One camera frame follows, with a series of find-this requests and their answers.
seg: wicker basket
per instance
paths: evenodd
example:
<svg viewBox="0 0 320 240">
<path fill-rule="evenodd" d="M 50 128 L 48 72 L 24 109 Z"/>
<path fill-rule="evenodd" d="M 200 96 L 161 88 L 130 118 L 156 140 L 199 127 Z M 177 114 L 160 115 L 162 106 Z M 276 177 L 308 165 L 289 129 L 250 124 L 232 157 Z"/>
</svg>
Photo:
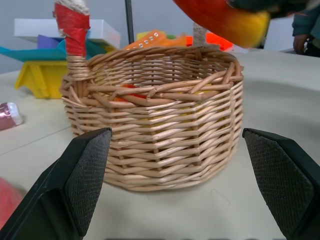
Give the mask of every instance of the wicker basket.
<svg viewBox="0 0 320 240">
<path fill-rule="evenodd" d="M 230 161 L 243 117 L 242 68 L 231 54 L 154 47 L 67 61 L 60 91 L 74 135 L 113 131 L 105 182 L 133 191 L 185 188 Z"/>
</svg>

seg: white box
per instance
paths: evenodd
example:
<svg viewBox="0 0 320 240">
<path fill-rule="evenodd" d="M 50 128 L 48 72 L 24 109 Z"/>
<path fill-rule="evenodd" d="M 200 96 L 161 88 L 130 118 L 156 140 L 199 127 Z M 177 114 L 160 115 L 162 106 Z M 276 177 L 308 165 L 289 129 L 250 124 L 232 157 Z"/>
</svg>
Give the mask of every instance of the white box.
<svg viewBox="0 0 320 240">
<path fill-rule="evenodd" d="M 14 19 L 14 36 L 37 42 L 38 35 L 61 38 L 55 19 Z M 89 39 L 120 48 L 121 35 L 103 19 L 90 19 Z"/>
</svg>

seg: orange toy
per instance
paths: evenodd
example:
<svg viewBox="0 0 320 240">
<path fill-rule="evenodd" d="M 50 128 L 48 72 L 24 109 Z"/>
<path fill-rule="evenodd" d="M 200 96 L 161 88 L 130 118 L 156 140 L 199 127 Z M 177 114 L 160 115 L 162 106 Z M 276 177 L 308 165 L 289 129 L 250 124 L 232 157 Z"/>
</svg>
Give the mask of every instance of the orange toy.
<svg viewBox="0 0 320 240">
<path fill-rule="evenodd" d="M 149 48 L 149 47 L 185 47 L 187 36 L 182 34 L 175 39 L 168 39 L 167 35 L 159 30 L 152 30 L 146 36 L 131 43 L 123 49 Z"/>
<path fill-rule="evenodd" d="M 227 0 L 174 0 L 194 22 L 243 48 L 257 46 L 270 20 L 267 12 L 232 8 Z"/>
<path fill-rule="evenodd" d="M 215 35 L 212 32 L 207 32 L 205 35 L 205 38 L 206 38 L 207 44 L 219 45 L 221 51 L 226 51 L 229 48 L 233 47 L 232 42 L 230 42 L 230 41 L 228 41 L 218 35 Z M 189 46 L 192 46 L 193 43 L 194 43 L 194 37 L 193 36 L 186 36 L 186 45 L 189 47 Z"/>
</svg>

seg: red and yellow toy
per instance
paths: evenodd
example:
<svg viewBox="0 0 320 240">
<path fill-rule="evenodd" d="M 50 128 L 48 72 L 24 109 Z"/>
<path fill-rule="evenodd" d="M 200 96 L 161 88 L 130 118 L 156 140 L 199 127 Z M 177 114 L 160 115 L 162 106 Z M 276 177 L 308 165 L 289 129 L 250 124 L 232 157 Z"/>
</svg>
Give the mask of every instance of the red and yellow toy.
<svg viewBox="0 0 320 240">
<path fill-rule="evenodd" d="M 270 15 L 232 8 L 226 0 L 174 0 L 197 24 L 243 48 L 256 47 L 265 37 Z"/>
</svg>

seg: table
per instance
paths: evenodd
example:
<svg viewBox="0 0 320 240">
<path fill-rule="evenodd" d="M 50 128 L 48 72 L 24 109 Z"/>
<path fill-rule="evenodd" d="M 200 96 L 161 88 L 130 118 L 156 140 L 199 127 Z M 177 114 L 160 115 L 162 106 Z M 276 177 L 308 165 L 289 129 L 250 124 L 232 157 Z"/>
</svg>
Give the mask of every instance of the table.
<svg viewBox="0 0 320 240">
<path fill-rule="evenodd" d="M 319 164 L 320 58 L 250 51 L 244 66 L 243 127 L 296 140 Z M 0 102 L 15 102 L 21 126 L 0 132 L 0 176 L 29 189 L 72 139 L 60 100 L 15 90 L 18 73 L 0 75 Z M 243 139 L 228 167 L 204 184 L 167 192 L 128 192 L 104 184 L 87 240 L 285 239 L 256 183 Z"/>
</svg>

